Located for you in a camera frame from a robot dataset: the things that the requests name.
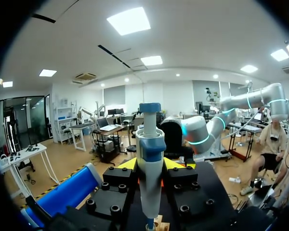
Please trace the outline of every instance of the shelf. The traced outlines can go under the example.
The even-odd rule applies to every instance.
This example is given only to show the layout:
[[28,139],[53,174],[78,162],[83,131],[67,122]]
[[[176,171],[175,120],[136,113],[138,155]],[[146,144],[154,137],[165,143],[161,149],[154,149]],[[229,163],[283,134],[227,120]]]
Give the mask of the shelf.
[[65,118],[65,119],[56,119],[55,121],[59,121],[59,122],[61,122],[61,121],[65,121],[65,120],[70,120],[70,119],[76,119],[77,117],[75,116],[75,117],[69,117],[69,118]]
[[73,107],[58,107],[58,110],[73,109]]

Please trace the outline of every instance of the laptop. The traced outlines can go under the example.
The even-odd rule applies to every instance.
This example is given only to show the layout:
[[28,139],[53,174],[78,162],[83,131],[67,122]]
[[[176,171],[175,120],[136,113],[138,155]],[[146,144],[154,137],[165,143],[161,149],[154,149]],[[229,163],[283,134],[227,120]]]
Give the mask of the laptop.
[[118,124],[109,125],[106,118],[99,118],[96,121],[97,121],[98,126],[100,127],[100,130],[102,130],[102,131],[111,131],[111,130],[119,127]]

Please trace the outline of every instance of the computer monitor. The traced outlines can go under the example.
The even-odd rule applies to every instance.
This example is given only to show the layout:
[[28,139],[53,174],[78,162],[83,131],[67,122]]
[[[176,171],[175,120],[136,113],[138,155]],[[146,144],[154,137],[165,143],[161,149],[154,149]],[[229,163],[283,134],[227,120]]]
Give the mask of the computer monitor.
[[97,124],[98,124],[98,126],[99,126],[100,128],[109,125],[109,123],[108,123],[108,121],[107,121],[106,118],[99,118],[99,119],[97,119],[96,121],[97,121]]
[[257,113],[257,114],[255,115],[254,119],[261,121],[261,115],[262,115],[261,113]]
[[116,114],[124,114],[124,110],[123,108],[120,108],[120,109],[116,109]]
[[108,110],[108,115],[115,115],[117,113],[116,109]]

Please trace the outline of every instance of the black shorts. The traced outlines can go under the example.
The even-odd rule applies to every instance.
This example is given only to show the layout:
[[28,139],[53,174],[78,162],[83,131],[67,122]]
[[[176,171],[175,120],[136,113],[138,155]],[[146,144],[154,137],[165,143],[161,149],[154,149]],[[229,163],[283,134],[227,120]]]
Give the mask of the black shorts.
[[264,163],[264,166],[259,168],[259,171],[261,171],[262,169],[267,169],[267,170],[273,170],[274,173],[277,173],[278,172],[277,166],[283,159],[277,162],[276,154],[263,153],[261,155],[264,157],[265,163]]

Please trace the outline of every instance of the keyboard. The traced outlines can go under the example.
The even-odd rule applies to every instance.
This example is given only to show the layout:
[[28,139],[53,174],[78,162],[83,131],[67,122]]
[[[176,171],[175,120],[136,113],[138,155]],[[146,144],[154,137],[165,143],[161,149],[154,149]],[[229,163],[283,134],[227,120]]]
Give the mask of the keyboard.
[[105,127],[100,128],[100,130],[102,130],[102,131],[111,131],[111,130],[116,129],[118,127],[120,127],[119,124],[107,125]]

